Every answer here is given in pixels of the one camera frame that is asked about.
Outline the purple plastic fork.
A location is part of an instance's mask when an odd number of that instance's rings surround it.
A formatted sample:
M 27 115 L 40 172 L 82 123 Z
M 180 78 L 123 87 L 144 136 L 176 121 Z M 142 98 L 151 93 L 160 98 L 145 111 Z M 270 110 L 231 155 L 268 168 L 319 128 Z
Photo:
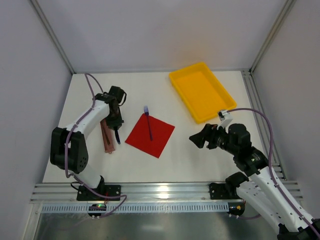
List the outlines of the purple plastic fork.
M 151 129 L 151 124 L 150 124 L 150 114 L 149 114 L 149 109 L 148 106 L 145 105 L 143 107 L 144 114 L 146 116 L 147 124 L 148 124 L 148 131 L 149 131 L 149 138 L 151 141 L 153 141 L 153 135 L 152 135 L 152 129 Z

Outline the dark blue plastic spoon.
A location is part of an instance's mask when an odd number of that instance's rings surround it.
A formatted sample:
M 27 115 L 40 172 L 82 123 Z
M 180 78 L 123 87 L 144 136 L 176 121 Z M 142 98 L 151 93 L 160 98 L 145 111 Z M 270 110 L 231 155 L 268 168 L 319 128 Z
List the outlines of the dark blue plastic spoon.
M 120 136 L 119 136 L 119 132 L 118 132 L 118 128 L 117 127 L 114 128 L 114 134 L 115 134 L 115 139 L 116 139 L 117 143 L 120 145 L 121 144 L 121 140 L 120 140 Z

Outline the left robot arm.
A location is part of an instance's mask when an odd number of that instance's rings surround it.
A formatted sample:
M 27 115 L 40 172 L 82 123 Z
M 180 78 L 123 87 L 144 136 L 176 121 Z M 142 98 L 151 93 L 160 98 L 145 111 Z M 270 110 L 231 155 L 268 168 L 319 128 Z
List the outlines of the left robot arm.
M 103 177 L 89 164 L 86 138 L 101 121 L 113 130 L 120 143 L 118 129 L 124 123 L 120 106 L 126 101 L 127 94 L 118 86 L 112 86 L 109 92 L 98 93 L 91 106 L 78 120 L 67 127 L 56 127 L 51 134 L 50 163 L 65 171 L 67 177 L 96 189 Z

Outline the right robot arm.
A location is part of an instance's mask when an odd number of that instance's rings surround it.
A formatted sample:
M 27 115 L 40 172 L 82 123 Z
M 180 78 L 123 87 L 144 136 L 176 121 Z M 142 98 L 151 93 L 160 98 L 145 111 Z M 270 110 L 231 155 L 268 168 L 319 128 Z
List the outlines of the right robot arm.
M 320 220 L 306 212 L 276 177 L 243 124 L 234 123 L 228 129 L 206 124 L 189 140 L 199 149 L 207 143 L 208 149 L 221 148 L 233 156 L 240 171 L 225 180 L 227 190 L 249 203 L 276 231 L 277 239 L 320 238 Z

